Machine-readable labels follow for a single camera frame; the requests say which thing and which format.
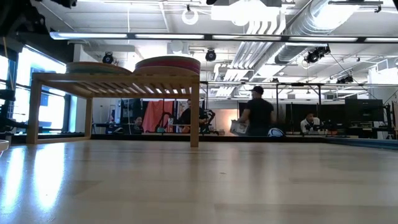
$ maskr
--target black cap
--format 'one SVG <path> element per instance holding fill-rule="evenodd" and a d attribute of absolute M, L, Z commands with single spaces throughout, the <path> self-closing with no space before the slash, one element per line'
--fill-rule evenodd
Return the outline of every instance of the black cap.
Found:
<path fill-rule="evenodd" d="M 256 93 L 262 95 L 264 93 L 264 89 L 261 86 L 255 86 L 251 91 L 255 91 Z"/>

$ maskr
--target cable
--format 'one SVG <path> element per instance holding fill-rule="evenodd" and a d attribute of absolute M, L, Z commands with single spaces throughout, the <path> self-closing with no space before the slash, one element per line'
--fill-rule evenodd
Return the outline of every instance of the cable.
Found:
<path fill-rule="evenodd" d="M 340 68 L 341 69 L 343 69 L 343 71 L 345 72 L 345 73 L 347 73 L 347 75 L 349 75 L 349 76 L 351 76 L 352 77 L 352 75 L 350 75 L 348 72 L 347 72 L 347 70 L 345 69 L 345 68 L 343 68 L 343 66 L 341 66 L 341 64 L 337 61 L 337 59 L 332 55 L 332 54 L 330 54 L 330 56 L 333 58 L 333 59 L 335 59 L 335 61 L 336 61 L 336 63 L 340 66 Z M 354 79 L 354 77 L 353 77 L 353 80 L 354 80 L 354 82 L 356 82 L 356 84 L 358 84 L 358 86 L 360 86 L 362 89 L 364 89 L 367 93 L 369 93 L 369 95 L 371 95 L 373 98 L 375 98 L 376 100 L 378 100 L 369 90 L 367 90 L 365 87 L 363 87 L 359 82 L 357 82 L 355 79 Z"/>

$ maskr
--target spotlight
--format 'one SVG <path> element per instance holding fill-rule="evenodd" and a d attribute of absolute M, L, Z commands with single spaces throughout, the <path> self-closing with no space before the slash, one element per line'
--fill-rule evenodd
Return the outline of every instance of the spotlight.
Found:
<path fill-rule="evenodd" d="M 206 0 L 206 4 L 207 5 L 214 5 L 214 3 L 216 3 L 217 2 L 217 0 Z"/>
<path fill-rule="evenodd" d="M 216 52 L 214 52 L 214 49 L 208 49 L 207 53 L 206 53 L 206 61 L 208 62 L 212 62 L 214 60 L 216 60 Z"/>
<path fill-rule="evenodd" d="M 345 84 L 345 83 L 352 83 L 354 82 L 354 78 L 352 75 L 348 75 L 347 77 L 341 78 L 337 80 L 337 84 Z"/>
<path fill-rule="evenodd" d="M 329 45 L 326 47 L 317 47 L 315 50 L 308 51 L 308 55 L 304 58 L 304 60 L 307 63 L 315 63 L 328 53 L 330 53 Z"/>
<path fill-rule="evenodd" d="M 105 52 L 105 56 L 102 58 L 102 62 L 112 64 L 114 60 L 112 54 L 112 52 Z"/>

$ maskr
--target computer monitor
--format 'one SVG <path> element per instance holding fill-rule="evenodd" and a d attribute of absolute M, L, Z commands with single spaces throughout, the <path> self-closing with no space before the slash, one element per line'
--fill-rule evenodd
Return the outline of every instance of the computer monitor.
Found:
<path fill-rule="evenodd" d="M 346 120 L 353 121 L 384 121 L 382 100 L 345 99 Z"/>

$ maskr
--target black equipment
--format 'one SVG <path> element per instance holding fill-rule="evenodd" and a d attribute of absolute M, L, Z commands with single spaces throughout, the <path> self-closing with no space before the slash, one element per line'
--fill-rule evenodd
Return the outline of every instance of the black equipment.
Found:
<path fill-rule="evenodd" d="M 339 80 L 337 80 L 337 84 L 344 84 L 344 83 L 352 83 L 354 82 L 354 78 L 352 75 L 348 75 L 344 78 L 340 78 Z"/>
<path fill-rule="evenodd" d="M 308 51 L 308 55 L 304 58 L 304 60 L 307 63 L 315 63 L 328 53 L 330 53 L 329 45 L 326 47 L 317 47 L 315 50 Z"/>
<path fill-rule="evenodd" d="M 102 58 L 103 63 L 112 64 L 114 61 L 112 52 L 105 52 L 105 56 Z"/>
<path fill-rule="evenodd" d="M 76 6 L 77 2 L 77 0 L 51 1 L 69 8 Z M 0 37 L 8 36 L 13 32 L 49 34 L 45 26 L 45 17 L 29 0 L 2 0 L 0 1 Z"/>
<path fill-rule="evenodd" d="M 56 2 L 60 5 L 62 5 L 63 7 L 68 7 L 71 8 L 72 6 L 75 7 L 77 4 L 77 0 L 51 0 L 53 2 Z"/>
<path fill-rule="evenodd" d="M 345 99 L 346 122 L 384 121 L 382 100 Z"/>
<path fill-rule="evenodd" d="M 214 4 L 214 3 L 216 3 L 217 2 L 217 0 L 206 0 L 206 4 L 207 5 L 212 5 L 212 4 Z"/>
<path fill-rule="evenodd" d="M 0 99 L 4 100 L 0 111 L 0 132 L 11 131 L 13 128 L 27 128 L 26 124 L 8 118 L 10 101 L 15 101 L 15 91 L 0 90 Z"/>
<path fill-rule="evenodd" d="M 206 61 L 208 61 L 208 62 L 212 62 L 212 61 L 216 60 L 217 55 L 216 55 L 216 52 L 214 52 L 214 49 L 208 49 L 205 58 L 206 58 Z"/>
<path fill-rule="evenodd" d="M 200 126 L 200 134 L 210 134 L 212 133 L 212 131 L 210 131 L 210 123 L 211 121 L 214 119 L 214 117 L 216 116 L 216 113 L 214 113 L 212 110 L 205 110 L 205 113 L 208 117 L 207 122 L 204 125 Z"/>

